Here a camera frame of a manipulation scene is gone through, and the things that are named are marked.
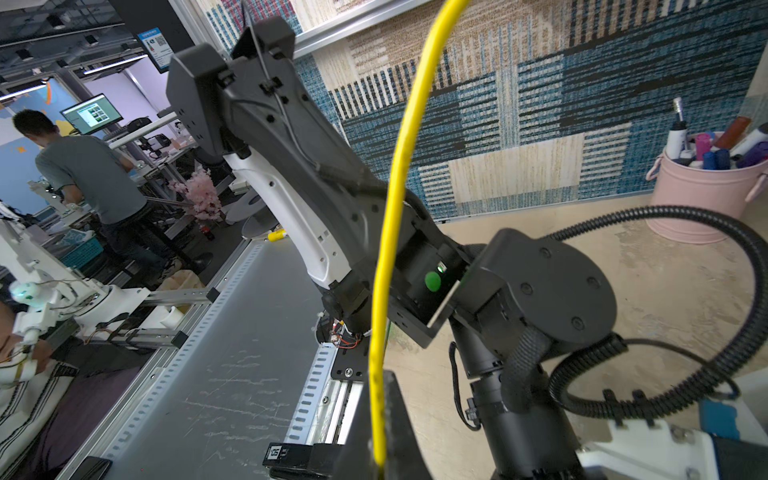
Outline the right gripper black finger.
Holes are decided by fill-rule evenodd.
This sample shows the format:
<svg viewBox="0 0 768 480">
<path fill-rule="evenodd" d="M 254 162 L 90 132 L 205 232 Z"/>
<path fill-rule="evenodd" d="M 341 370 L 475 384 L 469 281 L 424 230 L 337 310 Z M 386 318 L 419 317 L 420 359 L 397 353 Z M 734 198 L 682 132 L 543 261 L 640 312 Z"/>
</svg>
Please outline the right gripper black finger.
<svg viewBox="0 0 768 480">
<path fill-rule="evenodd" d="M 431 479 L 413 430 L 397 377 L 383 371 L 387 462 L 377 471 L 373 459 L 369 392 L 365 386 L 349 435 L 341 447 L 331 479 Z"/>
</svg>

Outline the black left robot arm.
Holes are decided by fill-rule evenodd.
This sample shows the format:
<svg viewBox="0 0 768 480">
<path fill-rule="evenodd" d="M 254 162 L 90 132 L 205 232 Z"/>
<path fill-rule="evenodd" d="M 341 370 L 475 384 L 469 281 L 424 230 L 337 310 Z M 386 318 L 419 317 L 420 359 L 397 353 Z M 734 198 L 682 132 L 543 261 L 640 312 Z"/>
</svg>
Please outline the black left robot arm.
<svg viewBox="0 0 768 480">
<path fill-rule="evenodd" d="M 269 18 L 249 27 L 231 61 L 201 44 L 173 55 L 167 95 L 209 154 L 240 172 L 297 246 L 327 316 L 369 346 L 365 399 L 344 458 L 376 479 L 426 468 L 394 374 L 383 367 L 389 323 L 420 345 L 448 323 L 450 355 L 473 391 L 460 414 L 482 430 L 498 479 L 582 479 L 568 415 L 654 426 L 731 381 L 767 339 L 767 245 L 742 222 L 688 206 L 651 206 L 532 239 L 499 231 L 485 245 L 444 235 L 401 177 L 379 180 L 310 99 L 293 66 L 295 35 Z M 749 259 L 755 293 L 734 338 L 670 390 L 629 400 L 573 396 L 570 385 L 624 354 L 617 304 L 574 237 L 632 220 L 691 220 L 718 229 Z"/>
</svg>

